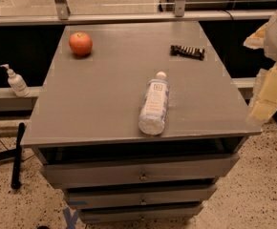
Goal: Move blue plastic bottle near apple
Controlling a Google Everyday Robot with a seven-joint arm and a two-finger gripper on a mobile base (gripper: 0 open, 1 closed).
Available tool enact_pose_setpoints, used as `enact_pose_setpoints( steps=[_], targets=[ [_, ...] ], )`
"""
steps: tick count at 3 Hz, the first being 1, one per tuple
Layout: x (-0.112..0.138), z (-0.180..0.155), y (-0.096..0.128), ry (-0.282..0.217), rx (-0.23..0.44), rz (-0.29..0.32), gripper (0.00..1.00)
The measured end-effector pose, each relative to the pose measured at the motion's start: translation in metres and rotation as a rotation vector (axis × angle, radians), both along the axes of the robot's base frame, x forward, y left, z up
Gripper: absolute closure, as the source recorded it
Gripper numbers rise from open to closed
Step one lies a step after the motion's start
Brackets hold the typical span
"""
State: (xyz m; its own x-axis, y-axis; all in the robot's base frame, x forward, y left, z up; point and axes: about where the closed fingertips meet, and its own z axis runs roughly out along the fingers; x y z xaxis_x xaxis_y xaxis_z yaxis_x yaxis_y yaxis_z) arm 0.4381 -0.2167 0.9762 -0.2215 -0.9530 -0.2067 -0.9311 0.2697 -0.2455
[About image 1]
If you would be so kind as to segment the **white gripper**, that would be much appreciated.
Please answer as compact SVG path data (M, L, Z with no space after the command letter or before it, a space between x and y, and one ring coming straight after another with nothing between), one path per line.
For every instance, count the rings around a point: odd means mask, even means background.
M260 69L249 101L247 121L250 124L264 124L277 112L277 11L257 31L244 41L244 46L264 49L265 56L276 61L269 70Z

